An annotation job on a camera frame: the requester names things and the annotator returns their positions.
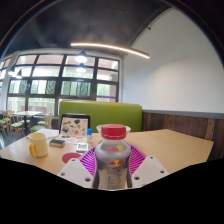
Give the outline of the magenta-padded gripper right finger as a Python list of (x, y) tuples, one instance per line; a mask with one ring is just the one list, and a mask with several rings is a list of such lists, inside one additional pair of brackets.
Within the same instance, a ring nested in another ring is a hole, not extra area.
[(154, 156), (146, 156), (140, 149), (131, 146), (129, 159), (129, 188), (140, 188), (168, 175), (168, 171)]

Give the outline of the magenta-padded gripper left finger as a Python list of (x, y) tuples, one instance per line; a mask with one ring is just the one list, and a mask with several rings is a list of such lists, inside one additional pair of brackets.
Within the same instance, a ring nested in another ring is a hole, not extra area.
[(92, 188), (96, 172), (95, 148), (82, 155), (66, 153), (62, 156), (65, 166), (58, 176), (84, 188)]

